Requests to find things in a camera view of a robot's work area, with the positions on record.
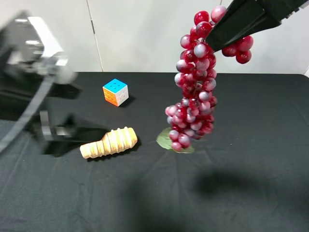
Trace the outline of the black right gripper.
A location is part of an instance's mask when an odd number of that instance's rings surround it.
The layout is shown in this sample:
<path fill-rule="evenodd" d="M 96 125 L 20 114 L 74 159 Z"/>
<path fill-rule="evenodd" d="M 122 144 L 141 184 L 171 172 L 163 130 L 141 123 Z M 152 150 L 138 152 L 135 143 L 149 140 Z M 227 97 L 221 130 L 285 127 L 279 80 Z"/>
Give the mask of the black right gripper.
<path fill-rule="evenodd" d="M 234 0 L 205 42 L 219 51 L 246 36 L 279 26 L 308 5 L 308 0 Z"/>

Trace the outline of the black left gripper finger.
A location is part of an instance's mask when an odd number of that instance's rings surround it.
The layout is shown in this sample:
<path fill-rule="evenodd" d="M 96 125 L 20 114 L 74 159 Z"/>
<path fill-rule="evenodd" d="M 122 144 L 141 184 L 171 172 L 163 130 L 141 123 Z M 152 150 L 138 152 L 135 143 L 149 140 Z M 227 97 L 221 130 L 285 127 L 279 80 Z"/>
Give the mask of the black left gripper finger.
<path fill-rule="evenodd" d="M 69 115 L 58 125 L 52 125 L 47 111 L 40 111 L 40 139 L 45 155 L 62 156 L 67 152 L 87 143 L 100 140 L 108 128 Z"/>

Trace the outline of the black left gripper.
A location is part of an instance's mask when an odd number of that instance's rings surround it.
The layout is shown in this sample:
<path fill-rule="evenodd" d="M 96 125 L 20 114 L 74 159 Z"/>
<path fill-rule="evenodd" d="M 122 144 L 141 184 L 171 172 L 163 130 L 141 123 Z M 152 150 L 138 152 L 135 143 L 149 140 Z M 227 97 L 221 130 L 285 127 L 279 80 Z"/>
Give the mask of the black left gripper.
<path fill-rule="evenodd" d="M 1 139 L 8 147 L 47 97 L 76 99 L 69 58 L 41 17 L 20 11 L 0 28 L 0 114 L 15 124 Z"/>

